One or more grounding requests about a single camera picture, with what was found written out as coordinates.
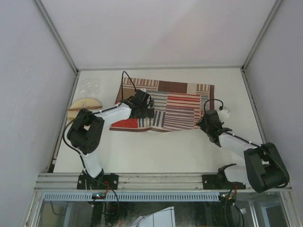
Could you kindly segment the patchwork striped placemat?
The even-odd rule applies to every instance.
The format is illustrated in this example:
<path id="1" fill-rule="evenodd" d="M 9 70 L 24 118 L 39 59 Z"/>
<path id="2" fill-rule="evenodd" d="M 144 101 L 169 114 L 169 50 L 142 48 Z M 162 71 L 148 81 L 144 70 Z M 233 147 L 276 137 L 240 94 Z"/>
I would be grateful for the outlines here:
<path id="1" fill-rule="evenodd" d="M 124 78 L 117 101 L 145 88 L 154 100 L 154 118 L 128 119 L 110 126 L 111 131 L 171 132 L 198 129 L 205 110 L 214 109 L 214 86 L 152 79 Z"/>

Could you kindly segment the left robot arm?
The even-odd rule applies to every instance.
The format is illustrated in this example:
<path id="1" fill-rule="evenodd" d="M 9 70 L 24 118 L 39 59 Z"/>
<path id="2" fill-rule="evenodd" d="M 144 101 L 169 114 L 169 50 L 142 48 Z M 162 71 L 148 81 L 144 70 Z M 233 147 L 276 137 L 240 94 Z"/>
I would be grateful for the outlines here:
<path id="1" fill-rule="evenodd" d="M 75 119 L 66 126 L 62 135 L 63 142 L 75 150 L 81 159 L 84 173 L 88 175 L 87 184 L 99 189 L 104 183 L 104 173 L 98 154 L 103 128 L 127 119 L 153 118 L 154 101 L 145 88 L 135 91 L 134 96 L 122 100 L 105 110 L 79 110 Z"/>

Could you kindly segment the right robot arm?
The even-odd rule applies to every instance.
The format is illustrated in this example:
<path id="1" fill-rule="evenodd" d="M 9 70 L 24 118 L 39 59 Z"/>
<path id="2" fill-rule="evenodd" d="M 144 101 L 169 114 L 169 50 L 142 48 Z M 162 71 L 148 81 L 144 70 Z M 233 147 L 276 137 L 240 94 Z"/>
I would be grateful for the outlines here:
<path id="1" fill-rule="evenodd" d="M 273 188 L 285 188 L 290 176 L 277 147 L 271 143 L 255 144 L 236 135 L 232 129 L 223 127 L 220 119 L 227 110 L 205 111 L 197 126 L 207 134 L 211 143 L 234 152 L 244 159 L 245 165 L 232 164 L 218 175 L 218 185 L 230 188 L 234 182 L 249 184 L 258 193 Z"/>

